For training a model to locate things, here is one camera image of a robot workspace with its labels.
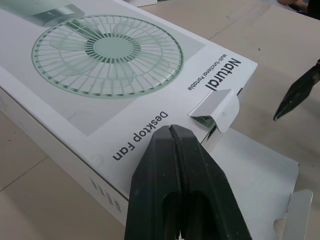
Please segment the cardboard box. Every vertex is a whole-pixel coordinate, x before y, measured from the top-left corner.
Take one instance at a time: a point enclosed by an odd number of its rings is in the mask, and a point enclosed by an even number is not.
[[[0,110],[122,224],[153,132],[218,139],[257,67],[121,0],[0,3]]]

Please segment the fan grille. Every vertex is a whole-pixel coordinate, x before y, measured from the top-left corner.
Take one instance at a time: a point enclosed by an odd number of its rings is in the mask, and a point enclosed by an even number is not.
[[[127,98],[152,93],[172,82],[183,65],[177,41],[139,19],[86,16],[44,32],[32,62],[48,82],[94,98]]]

